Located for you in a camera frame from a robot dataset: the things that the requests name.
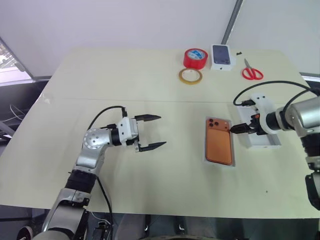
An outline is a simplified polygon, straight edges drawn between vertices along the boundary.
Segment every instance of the white wall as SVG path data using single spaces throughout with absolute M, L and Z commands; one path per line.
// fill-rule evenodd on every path
M 79 46 L 208 48 L 221 42 L 235 2 L 7 0 L 0 37 L 34 76 L 46 76 Z
M 320 0 L 245 0 L 228 44 L 281 50 L 299 72 L 320 73 Z

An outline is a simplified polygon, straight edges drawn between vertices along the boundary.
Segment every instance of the scissors handle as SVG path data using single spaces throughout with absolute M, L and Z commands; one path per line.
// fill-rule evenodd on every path
M 242 77 L 248 80 L 261 80 L 264 78 L 264 75 L 262 72 L 255 68 L 248 68 L 242 70 Z

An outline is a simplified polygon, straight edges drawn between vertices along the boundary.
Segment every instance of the table surface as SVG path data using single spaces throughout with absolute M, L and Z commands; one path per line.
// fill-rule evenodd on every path
M 247 149 L 239 136 L 234 135 L 235 167 L 204 162 L 206 116 L 240 123 L 231 101 L 233 95 L 252 84 L 251 81 L 242 81 L 237 77 L 240 73 L 233 71 L 216 73 L 204 69 L 204 79 L 199 85 L 184 85 L 177 78 L 182 65 L 164 61 L 174 56 L 177 60 L 183 51 L 122 49 L 119 52 L 117 58 L 114 50 L 79 49 L 66 57 L 0 157 L 0 204 L 51 208 L 80 153 L 84 132 L 93 117 L 105 107 L 123 105 L 129 116 L 146 113 L 162 116 L 139 124 L 139 131 L 142 143 L 167 143 L 148 152 L 135 153 L 132 146 L 106 151 L 100 178 L 111 196 L 115 213 L 223 218 L 319 217 L 308 200 L 305 175 L 310 170 L 300 139 L 293 131 L 278 134 L 282 143 L 279 149 Z M 252 66 L 268 78 L 282 73 L 282 80 L 305 84 L 281 53 L 242 52 L 248 55 Z M 143 64 L 131 62 L 132 53 L 141 53 Z M 80 55 L 87 65 L 79 59 Z M 95 59 L 96 65 L 87 58 Z M 253 61 L 266 63 L 265 58 L 281 61 L 285 73 Z M 120 62 L 122 72 L 117 72 L 113 63 Z M 210 75 L 219 76 L 216 82 L 220 91 L 213 87 Z M 215 94 L 206 89 L 211 85 Z M 263 88 L 261 92 L 274 97 L 276 106 L 280 107 L 289 96 L 300 91 L 294 88 L 280 84 L 273 90 Z M 117 123 L 120 118 L 120 111 L 113 109 L 103 114 L 94 126 Z M 108 211 L 97 185 L 93 188 L 89 209 Z

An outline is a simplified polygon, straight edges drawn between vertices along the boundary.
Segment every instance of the phone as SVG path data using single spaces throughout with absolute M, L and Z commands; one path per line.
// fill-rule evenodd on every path
M 213 62 L 215 64 L 230 65 L 229 49 L 225 45 L 212 45 Z
M 205 122 L 205 158 L 212 163 L 233 165 L 230 122 L 208 118 Z

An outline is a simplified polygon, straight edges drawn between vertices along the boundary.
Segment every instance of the robotic arm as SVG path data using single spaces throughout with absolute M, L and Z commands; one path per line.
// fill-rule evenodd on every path
M 252 106 L 258 112 L 251 116 L 251 123 L 234 125 L 234 134 L 276 134 L 278 131 L 295 130 L 300 137 L 306 162 L 313 171 L 305 177 L 310 203 L 320 210 L 320 96 L 273 110 L 265 96 L 253 94 L 243 105 Z
M 85 235 L 91 191 L 105 160 L 107 148 L 134 145 L 136 152 L 150 151 L 166 142 L 156 142 L 146 147 L 139 143 L 137 121 L 152 121 L 156 115 L 123 117 L 118 124 L 106 128 L 89 129 L 83 138 L 83 146 L 72 172 L 49 211 L 42 230 L 35 240 L 81 240 Z

